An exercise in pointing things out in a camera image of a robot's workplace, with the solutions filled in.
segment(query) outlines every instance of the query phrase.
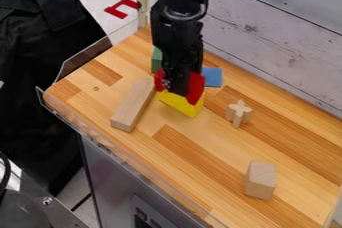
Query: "black fabric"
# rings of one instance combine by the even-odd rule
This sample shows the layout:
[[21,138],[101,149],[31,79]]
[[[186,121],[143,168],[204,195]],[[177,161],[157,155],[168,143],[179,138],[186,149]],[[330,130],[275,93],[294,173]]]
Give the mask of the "black fabric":
[[35,86],[49,87],[64,60],[104,36],[79,0],[0,0],[0,148],[42,180],[66,169],[67,151],[79,153],[75,132],[39,104]]

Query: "wooden cube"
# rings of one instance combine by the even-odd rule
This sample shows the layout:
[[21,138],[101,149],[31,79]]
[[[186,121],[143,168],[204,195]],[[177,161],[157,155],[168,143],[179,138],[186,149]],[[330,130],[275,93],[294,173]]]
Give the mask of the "wooden cube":
[[252,160],[246,174],[245,194],[268,200],[276,186],[277,167]]

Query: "rectangular wooden block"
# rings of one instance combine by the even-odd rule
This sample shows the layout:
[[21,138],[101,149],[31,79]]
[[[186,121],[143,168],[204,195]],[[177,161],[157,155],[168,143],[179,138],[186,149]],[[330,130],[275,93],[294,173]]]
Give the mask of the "rectangular wooden block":
[[144,78],[136,81],[110,119],[111,126],[126,132],[131,132],[154,92],[152,79]]
[[275,189],[276,175],[275,165],[252,160],[246,174],[245,194],[260,199],[270,199]]

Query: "wooden block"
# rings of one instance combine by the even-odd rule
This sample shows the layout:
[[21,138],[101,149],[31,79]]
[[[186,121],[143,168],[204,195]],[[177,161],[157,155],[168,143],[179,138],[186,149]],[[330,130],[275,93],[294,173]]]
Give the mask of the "wooden block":
[[131,132],[154,92],[152,79],[145,78],[136,81],[110,119],[111,126]]
[[277,167],[252,160],[246,174],[245,194],[268,200],[276,186]]
[[230,104],[226,119],[233,122],[235,128],[239,128],[241,123],[247,123],[251,119],[252,108],[245,106],[243,100],[237,101],[236,104]]

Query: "wooden tabletop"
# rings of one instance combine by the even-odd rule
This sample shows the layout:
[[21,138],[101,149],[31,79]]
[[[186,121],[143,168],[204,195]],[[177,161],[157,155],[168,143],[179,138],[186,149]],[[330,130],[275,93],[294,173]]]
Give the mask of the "wooden tabletop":
[[[341,120],[206,53],[204,66],[222,67],[224,85],[206,89],[196,118],[155,97],[133,132],[114,129],[109,120],[120,101],[134,81],[151,76],[152,49],[142,29],[52,85],[44,99],[214,227],[222,227],[215,220],[229,227],[322,227],[342,183]],[[239,99],[254,113],[235,129],[224,116]],[[243,194],[251,160],[276,164],[271,200]]]

